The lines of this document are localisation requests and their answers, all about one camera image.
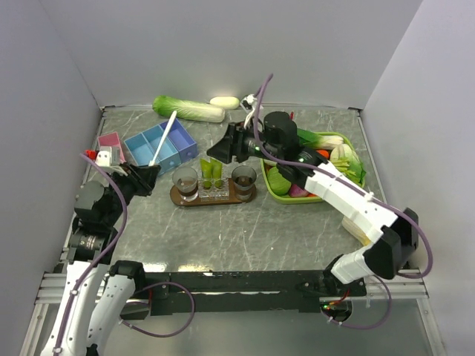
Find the green toothpaste tube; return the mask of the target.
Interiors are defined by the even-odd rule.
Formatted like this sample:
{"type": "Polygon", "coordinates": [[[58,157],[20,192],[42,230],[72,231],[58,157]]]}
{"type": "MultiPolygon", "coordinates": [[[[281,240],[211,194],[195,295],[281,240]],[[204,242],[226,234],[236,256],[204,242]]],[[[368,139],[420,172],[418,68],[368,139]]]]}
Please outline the green toothpaste tube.
{"type": "Polygon", "coordinates": [[[223,180],[222,180],[222,167],[223,163],[211,158],[210,163],[212,165],[212,179],[214,187],[222,188],[223,180]]]}
{"type": "Polygon", "coordinates": [[[202,186],[204,189],[210,189],[212,187],[212,164],[206,159],[200,159],[200,169],[202,186]]]}

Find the dark glass cup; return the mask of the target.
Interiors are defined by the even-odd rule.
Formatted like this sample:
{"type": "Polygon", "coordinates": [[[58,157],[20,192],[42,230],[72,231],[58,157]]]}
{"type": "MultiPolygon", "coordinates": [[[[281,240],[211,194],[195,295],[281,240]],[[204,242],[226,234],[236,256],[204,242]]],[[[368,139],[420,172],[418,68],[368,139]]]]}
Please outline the dark glass cup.
{"type": "Polygon", "coordinates": [[[232,181],[234,183],[235,196],[240,201],[246,202],[251,198],[256,179],[256,171],[249,166],[240,165],[233,170],[232,181]]]}

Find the frosted clear glass cup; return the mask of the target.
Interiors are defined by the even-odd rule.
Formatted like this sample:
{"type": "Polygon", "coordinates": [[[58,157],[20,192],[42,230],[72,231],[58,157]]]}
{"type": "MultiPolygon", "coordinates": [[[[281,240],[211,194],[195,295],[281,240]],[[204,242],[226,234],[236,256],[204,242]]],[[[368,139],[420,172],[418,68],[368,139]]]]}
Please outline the frosted clear glass cup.
{"type": "Polygon", "coordinates": [[[182,200],[191,202],[198,197],[198,175],[195,169],[179,167],[173,173],[172,180],[182,200]]]}

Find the clear textured plastic holder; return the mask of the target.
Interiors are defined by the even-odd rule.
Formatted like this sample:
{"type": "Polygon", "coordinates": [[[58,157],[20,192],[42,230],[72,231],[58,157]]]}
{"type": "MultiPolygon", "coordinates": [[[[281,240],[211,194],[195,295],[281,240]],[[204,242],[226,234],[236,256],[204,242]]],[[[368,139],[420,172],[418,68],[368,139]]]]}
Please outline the clear textured plastic holder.
{"type": "Polygon", "coordinates": [[[224,201],[230,198],[227,179],[203,179],[198,182],[198,196],[204,202],[224,201]]]}

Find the yellow cabbage by arm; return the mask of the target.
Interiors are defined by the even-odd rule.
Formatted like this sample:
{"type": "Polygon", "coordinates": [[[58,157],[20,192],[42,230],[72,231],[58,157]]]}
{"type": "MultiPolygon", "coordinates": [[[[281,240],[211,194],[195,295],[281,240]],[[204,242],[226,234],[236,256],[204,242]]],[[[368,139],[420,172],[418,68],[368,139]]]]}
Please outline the yellow cabbage by arm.
{"type": "Polygon", "coordinates": [[[353,237],[355,237],[363,246],[371,244],[371,241],[367,235],[350,219],[344,217],[341,221],[341,226],[353,237]]]}

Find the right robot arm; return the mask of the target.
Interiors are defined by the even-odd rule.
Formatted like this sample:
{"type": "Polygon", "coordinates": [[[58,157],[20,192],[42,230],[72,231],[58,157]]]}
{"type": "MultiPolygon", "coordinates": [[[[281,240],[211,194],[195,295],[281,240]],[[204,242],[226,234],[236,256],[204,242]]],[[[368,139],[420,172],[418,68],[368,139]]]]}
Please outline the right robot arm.
{"type": "Polygon", "coordinates": [[[385,205],[331,161],[302,145],[288,113],[272,112],[262,125],[231,122],[223,138],[206,153],[224,164],[244,162],[251,156],[272,160],[285,179],[322,198],[364,232],[369,245],[342,254],[327,266],[324,287],[332,295],[343,294],[363,277],[393,279],[417,249],[416,214],[385,205]]]}

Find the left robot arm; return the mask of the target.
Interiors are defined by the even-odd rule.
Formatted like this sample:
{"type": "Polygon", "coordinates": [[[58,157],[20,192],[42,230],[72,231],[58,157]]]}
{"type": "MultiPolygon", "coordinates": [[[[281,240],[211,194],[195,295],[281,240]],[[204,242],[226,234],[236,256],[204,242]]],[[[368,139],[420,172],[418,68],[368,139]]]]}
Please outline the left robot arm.
{"type": "Polygon", "coordinates": [[[120,168],[103,174],[108,185],[91,180],[76,195],[65,287],[43,355],[100,355],[126,301],[145,293],[142,263],[111,261],[125,230],[114,226],[127,220],[133,197],[151,195],[161,168],[120,168]]]}

